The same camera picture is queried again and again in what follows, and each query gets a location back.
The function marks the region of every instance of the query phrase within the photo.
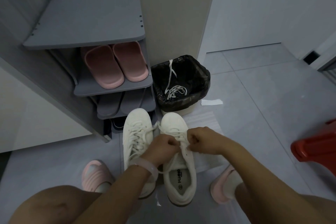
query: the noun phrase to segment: white sneaker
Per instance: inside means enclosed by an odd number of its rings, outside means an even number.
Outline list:
[[[175,154],[170,162],[163,164],[163,180],[169,200],[177,206],[191,202],[196,191],[196,170],[193,153],[187,150],[187,124],[177,113],[163,116],[159,125],[161,134],[171,135],[181,143],[181,153]]]
[[[124,124],[123,146],[124,146],[124,168],[128,168],[133,158],[139,158],[153,141],[152,121],[149,114],[142,108],[131,111]],[[151,177],[145,183],[139,198],[149,196],[155,189],[155,181]]]

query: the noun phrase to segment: trash can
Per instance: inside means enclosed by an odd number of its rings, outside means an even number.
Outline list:
[[[210,88],[210,72],[190,55],[154,65],[151,70],[154,93],[163,114],[191,112]]]

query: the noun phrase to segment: forearm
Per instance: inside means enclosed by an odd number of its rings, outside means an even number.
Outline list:
[[[223,142],[222,155],[239,173],[270,223],[329,223],[243,146],[228,138],[224,138]]]
[[[150,176],[143,167],[132,165],[74,223],[125,223],[132,206]]]

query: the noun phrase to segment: trash bin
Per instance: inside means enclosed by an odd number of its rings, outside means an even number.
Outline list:
[[[210,72],[190,55],[183,55],[154,65],[151,70],[154,93],[163,113],[189,108],[208,93]],[[169,92],[166,89],[170,90],[175,86],[180,86],[178,89],[184,88],[186,94],[184,90],[175,90],[174,96],[169,97]]]

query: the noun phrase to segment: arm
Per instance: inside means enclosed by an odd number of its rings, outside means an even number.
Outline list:
[[[169,161],[179,149],[179,143],[174,137],[159,135],[154,138],[141,158],[158,167]],[[111,188],[94,201],[74,223],[125,223],[150,175],[151,173],[143,167],[129,166]]]
[[[239,143],[208,127],[188,130],[190,150],[223,155],[241,176],[268,223],[329,223],[312,205],[258,162]]]

